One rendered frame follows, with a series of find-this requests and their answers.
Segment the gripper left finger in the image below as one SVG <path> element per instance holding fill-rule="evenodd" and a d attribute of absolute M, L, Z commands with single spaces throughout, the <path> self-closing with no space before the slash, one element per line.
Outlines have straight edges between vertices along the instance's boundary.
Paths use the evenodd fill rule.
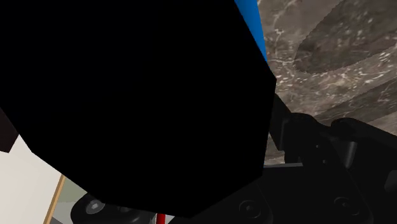
<path fill-rule="evenodd" d="M 71 209 L 73 224 L 154 224 L 155 213 L 105 204 L 86 193 Z"/>

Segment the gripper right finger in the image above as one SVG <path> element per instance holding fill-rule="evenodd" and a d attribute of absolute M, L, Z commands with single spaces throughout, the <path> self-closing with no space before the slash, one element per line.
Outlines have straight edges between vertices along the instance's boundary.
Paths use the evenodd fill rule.
<path fill-rule="evenodd" d="M 397 136 L 354 118 L 329 125 L 273 100 L 285 163 L 263 169 L 230 224 L 397 224 Z"/>

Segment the large black faceted object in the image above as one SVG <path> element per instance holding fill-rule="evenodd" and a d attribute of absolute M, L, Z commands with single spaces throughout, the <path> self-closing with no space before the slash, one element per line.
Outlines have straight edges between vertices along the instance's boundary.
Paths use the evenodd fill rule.
<path fill-rule="evenodd" d="M 0 108 L 109 204 L 192 217 L 259 178 L 274 88 L 234 0 L 0 0 Z"/>

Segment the blue flat object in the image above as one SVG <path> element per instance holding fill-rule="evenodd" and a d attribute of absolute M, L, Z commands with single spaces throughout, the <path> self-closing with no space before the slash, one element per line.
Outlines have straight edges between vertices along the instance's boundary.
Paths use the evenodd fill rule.
<path fill-rule="evenodd" d="M 258 0 L 234 0 L 245 23 L 247 24 L 258 48 L 267 60 L 267 52 L 265 47 L 265 38 L 261 24 L 260 12 L 258 9 Z"/>

